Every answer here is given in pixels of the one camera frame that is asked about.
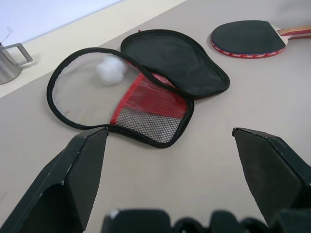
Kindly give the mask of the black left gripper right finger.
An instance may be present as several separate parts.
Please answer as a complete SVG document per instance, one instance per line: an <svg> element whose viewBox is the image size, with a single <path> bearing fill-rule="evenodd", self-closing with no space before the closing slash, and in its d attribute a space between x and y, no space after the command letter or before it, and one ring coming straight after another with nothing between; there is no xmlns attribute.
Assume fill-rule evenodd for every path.
<svg viewBox="0 0 311 233"><path fill-rule="evenodd" d="M310 208L311 167L280 137L234 128L243 173L266 223L283 209Z"/></svg>

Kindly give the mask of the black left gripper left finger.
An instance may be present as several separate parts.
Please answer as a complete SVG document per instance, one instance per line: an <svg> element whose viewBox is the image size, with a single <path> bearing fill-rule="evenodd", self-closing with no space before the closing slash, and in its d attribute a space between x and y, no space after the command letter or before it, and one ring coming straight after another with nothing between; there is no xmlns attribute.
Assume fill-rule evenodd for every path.
<svg viewBox="0 0 311 233"><path fill-rule="evenodd" d="M82 233L97 196L108 129L83 131L38 174L2 233Z"/></svg>

